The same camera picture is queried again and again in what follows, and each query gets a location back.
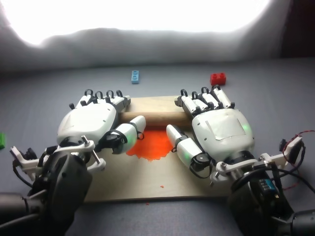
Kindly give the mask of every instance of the white robotic hand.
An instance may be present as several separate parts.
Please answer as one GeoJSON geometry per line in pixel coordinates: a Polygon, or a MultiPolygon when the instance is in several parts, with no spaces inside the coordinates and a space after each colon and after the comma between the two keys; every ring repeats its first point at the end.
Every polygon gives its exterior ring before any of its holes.
{"type": "Polygon", "coordinates": [[[244,160],[251,158],[248,156],[254,147],[251,127],[219,86],[213,86],[210,92],[203,87],[200,94],[192,92],[191,97],[182,89],[175,104],[191,116],[194,140],[171,124],[166,132],[174,146],[173,152],[196,176],[209,177],[216,162],[233,164],[235,160],[229,158],[234,153],[244,152],[244,160]],[[210,166],[209,176],[200,176],[198,172],[207,166],[210,166]]]}
{"type": "Polygon", "coordinates": [[[128,151],[137,139],[144,138],[142,132],[146,126],[143,116],[118,125],[118,113],[131,103],[131,99],[123,96],[120,90],[116,94],[114,96],[114,92],[109,90],[103,97],[100,91],[93,95],[91,89],[86,90],[76,107],[73,103],[69,105],[71,111],[58,128],[58,145],[46,148],[39,159],[31,148],[23,154],[13,146],[10,152],[17,165],[31,180],[35,180],[54,152],[66,151],[79,156],[85,163],[93,156],[95,163],[88,167],[90,173],[104,170],[106,162],[99,159],[96,152],[104,148],[111,148],[113,154],[128,151]]]}

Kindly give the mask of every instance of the wooden rolling pin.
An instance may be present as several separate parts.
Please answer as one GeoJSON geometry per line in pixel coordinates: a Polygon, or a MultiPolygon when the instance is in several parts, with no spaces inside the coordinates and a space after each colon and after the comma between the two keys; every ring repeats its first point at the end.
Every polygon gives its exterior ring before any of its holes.
{"type": "Polygon", "coordinates": [[[191,119],[185,112],[122,112],[119,113],[119,121],[127,123],[137,116],[144,116],[147,126],[191,126],[191,119]]]}

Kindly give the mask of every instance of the orange crumb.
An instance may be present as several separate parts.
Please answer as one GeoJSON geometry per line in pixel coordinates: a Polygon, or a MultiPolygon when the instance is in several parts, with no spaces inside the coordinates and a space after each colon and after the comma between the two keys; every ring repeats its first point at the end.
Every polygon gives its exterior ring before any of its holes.
{"type": "Polygon", "coordinates": [[[127,152],[127,155],[136,155],[139,159],[142,157],[148,161],[160,160],[172,148],[166,130],[145,130],[144,139],[137,140],[137,143],[127,152]]]}

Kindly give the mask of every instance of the cutting board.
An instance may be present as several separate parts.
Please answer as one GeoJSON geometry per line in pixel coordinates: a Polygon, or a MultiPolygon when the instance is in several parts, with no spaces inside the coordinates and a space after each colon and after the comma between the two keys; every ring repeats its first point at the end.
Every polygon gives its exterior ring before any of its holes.
{"type": "MultiPolygon", "coordinates": [[[[142,97],[132,98],[126,112],[183,112],[183,109],[175,106],[174,96],[142,97]]],[[[113,155],[111,149],[104,149],[98,155],[106,161],[106,167],[93,175],[86,202],[217,197],[229,193],[226,186],[211,188],[209,179],[193,175],[176,153],[169,152],[153,161],[125,153],[113,155]]]]}

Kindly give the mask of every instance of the table surface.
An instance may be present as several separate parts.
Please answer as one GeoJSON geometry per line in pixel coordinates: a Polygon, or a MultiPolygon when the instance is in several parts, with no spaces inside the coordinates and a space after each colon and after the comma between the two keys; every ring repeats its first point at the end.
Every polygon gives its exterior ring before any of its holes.
{"type": "MultiPolygon", "coordinates": [[[[6,149],[0,151],[0,189],[27,194],[29,188],[12,171],[9,147],[37,154],[56,143],[60,121],[85,89],[120,89],[131,97],[189,93],[210,86],[211,73],[225,72],[223,87],[245,115],[255,135],[257,157],[278,154],[282,138],[314,129],[315,59],[283,59],[207,65],[134,66],[1,75],[0,132],[6,149]],[[131,71],[140,71],[132,85],[131,71]]],[[[315,135],[306,134],[305,161],[300,170],[315,185],[315,135]]],[[[295,182],[285,177],[283,185],[295,182]]],[[[315,198],[303,184],[286,191],[295,211],[315,208],[315,198]]],[[[169,200],[85,204],[79,208],[67,236],[240,236],[225,199],[169,200]]]]}

